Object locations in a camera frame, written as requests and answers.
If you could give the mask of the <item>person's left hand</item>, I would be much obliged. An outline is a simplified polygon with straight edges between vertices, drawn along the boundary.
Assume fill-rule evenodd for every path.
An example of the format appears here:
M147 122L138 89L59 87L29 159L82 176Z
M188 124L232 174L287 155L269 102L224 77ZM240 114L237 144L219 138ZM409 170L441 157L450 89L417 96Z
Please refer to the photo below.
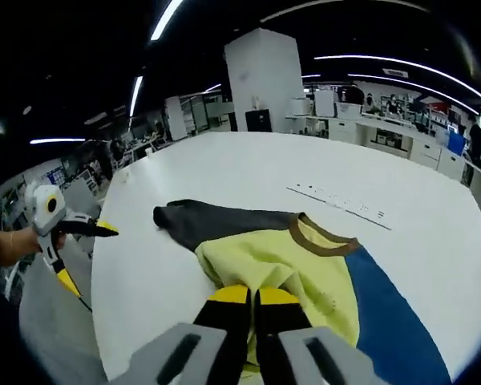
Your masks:
M29 234L26 236L26 239L32 252L42 252L41 245L38 242L38 235L35 232L30 231ZM58 233L58 236L56 237L56 249L62 249L66 242L66 239L67 235L65 233Z

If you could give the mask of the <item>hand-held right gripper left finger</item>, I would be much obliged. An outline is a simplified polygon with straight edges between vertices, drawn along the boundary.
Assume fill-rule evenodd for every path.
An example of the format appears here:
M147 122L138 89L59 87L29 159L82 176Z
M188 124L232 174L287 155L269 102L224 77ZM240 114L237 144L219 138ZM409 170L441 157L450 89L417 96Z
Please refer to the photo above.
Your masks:
M251 292L219 289L192 323L178 323L132 354L111 384L237 384L247 355Z

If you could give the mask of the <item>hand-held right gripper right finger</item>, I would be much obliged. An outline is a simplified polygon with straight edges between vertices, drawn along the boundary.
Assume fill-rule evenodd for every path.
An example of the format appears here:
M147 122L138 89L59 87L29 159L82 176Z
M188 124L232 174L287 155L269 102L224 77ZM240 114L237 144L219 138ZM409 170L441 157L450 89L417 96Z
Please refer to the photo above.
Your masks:
M265 384L374 384L369 357L330 328L313 327L298 299L264 287L254 300L257 361Z

